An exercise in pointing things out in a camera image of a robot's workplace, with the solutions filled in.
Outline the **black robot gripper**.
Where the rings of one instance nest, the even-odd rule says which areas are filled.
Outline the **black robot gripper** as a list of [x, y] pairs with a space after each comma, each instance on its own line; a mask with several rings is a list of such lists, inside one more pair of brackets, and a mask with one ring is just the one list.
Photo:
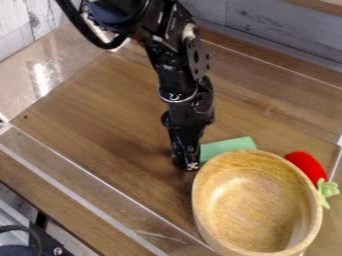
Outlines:
[[[161, 115], [161, 124], [168, 130], [173, 165], [184, 171], [194, 171], [200, 164], [201, 134], [196, 128], [204, 128], [213, 121], [213, 87], [204, 76], [197, 83], [197, 92], [189, 101], [169, 103]], [[184, 142], [181, 136], [196, 136], [194, 141]]]

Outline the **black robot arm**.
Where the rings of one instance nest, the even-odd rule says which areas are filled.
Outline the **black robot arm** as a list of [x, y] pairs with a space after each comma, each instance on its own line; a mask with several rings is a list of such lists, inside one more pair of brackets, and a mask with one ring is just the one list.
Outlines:
[[177, 0], [85, 0], [88, 19], [100, 29], [136, 40], [158, 79], [168, 105], [161, 123], [172, 159], [186, 171], [200, 166], [200, 137], [213, 121], [213, 88], [205, 75], [205, 53], [192, 15]]

